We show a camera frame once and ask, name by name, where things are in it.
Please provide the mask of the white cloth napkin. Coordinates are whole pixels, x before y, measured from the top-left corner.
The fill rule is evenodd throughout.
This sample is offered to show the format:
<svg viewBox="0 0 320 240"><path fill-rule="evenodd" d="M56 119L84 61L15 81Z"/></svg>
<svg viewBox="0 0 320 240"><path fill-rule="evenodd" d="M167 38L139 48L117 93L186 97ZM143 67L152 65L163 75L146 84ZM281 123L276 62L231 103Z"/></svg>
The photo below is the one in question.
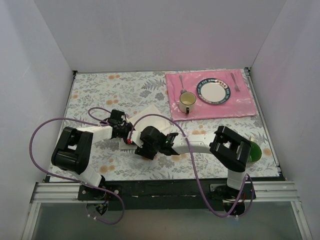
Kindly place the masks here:
<svg viewBox="0 0 320 240"><path fill-rule="evenodd" d="M156 108L155 105L150 105L139 113L136 113L134 116L129 118L129 122L135 124L138 119L148 114L158 114L162 115L160 111ZM138 131L142 131L144 128L152 126L157 128L160 132L166 133L169 127L171 126L170 122L159 116L147 116L140 120L135 128ZM137 148L136 145L127 145L123 140L119 142L119 150L135 150Z"/></svg>

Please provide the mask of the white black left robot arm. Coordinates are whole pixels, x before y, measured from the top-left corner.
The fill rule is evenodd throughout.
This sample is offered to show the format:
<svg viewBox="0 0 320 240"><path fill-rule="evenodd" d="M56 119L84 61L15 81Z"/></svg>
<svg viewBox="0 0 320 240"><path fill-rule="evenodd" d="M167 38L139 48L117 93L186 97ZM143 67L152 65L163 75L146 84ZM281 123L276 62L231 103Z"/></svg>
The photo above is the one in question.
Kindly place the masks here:
<svg viewBox="0 0 320 240"><path fill-rule="evenodd" d="M105 178L90 164L91 148L93 144L122 139L127 143L133 124L127 120L123 111L113 109L110 116L99 120L90 127L65 127L57 141L51 157L52 165L70 172L77 180L90 184L89 194L95 200L106 196Z"/></svg>

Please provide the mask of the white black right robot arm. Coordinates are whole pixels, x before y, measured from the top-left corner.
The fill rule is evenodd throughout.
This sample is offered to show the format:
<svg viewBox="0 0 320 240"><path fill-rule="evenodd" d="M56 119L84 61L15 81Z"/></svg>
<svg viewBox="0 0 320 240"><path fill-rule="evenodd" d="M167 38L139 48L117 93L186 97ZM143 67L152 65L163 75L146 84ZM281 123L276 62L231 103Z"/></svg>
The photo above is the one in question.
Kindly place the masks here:
<svg viewBox="0 0 320 240"><path fill-rule="evenodd" d="M153 160L157 153L178 156L187 153L213 154L227 168L227 195L237 199L245 192L243 179L252 143L226 126L215 132L184 136L160 132L153 126L134 130L129 140L137 145L135 154Z"/></svg>

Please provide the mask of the silver spoon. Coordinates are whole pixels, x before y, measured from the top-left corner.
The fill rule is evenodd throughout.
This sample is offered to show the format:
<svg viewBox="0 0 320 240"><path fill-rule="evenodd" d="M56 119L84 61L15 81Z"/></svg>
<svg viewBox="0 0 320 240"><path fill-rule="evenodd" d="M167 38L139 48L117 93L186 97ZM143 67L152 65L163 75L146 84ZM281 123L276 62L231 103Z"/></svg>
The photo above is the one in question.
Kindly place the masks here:
<svg viewBox="0 0 320 240"><path fill-rule="evenodd" d="M180 83L181 83L181 91L180 91L180 93L183 94L183 93L187 92L187 90L184 87L183 76L182 75L179 75L179 80L180 80Z"/></svg>

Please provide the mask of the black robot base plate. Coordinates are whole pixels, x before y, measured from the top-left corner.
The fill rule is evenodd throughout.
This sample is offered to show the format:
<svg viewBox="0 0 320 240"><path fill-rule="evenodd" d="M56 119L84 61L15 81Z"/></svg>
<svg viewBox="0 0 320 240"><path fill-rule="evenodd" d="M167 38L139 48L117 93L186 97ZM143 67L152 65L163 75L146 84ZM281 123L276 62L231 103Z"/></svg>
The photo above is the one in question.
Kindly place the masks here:
<svg viewBox="0 0 320 240"><path fill-rule="evenodd" d="M109 192L81 185L79 201L108 201L110 211L164 210L164 209L205 209L207 206L200 194L203 190L206 199L215 211L223 211L223 201L236 197L238 192L227 187L225 178L174 180L126 180L106 181L103 185Z"/></svg>

